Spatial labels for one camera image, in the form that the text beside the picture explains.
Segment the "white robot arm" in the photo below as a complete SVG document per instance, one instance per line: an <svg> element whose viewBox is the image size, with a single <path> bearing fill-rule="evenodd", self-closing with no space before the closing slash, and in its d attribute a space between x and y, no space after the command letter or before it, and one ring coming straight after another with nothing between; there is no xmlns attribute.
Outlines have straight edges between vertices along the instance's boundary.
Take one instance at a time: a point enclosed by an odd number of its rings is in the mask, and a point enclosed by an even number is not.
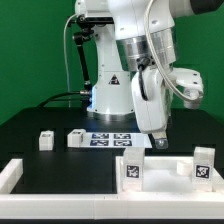
<svg viewBox="0 0 224 224"><path fill-rule="evenodd" d="M92 117L135 117L139 130L166 149L171 103L178 96L199 107L203 81L194 70L175 68L174 20L219 9L224 0L76 0L81 39L95 40L98 81L87 107Z"/></svg>

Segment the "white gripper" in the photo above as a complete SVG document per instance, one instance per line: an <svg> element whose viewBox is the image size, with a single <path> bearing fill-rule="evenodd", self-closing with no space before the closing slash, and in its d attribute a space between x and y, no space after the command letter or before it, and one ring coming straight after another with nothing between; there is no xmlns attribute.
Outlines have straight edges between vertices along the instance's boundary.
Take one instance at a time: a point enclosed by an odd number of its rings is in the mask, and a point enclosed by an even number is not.
<svg viewBox="0 0 224 224"><path fill-rule="evenodd" d="M139 73L132 79L131 89L134 110L139 130L145 134L152 134L157 149L166 149L168 140L166 128L171 116L173 92L165 85L165 81L157 69L146 68L142 72L146 97L142 98L139 86ZM195 70L174 68L168 77L175 86L183 88L183 94L191 98L184 100L187 109L198 109L203 95L203 81L200 73Z"/></svg>

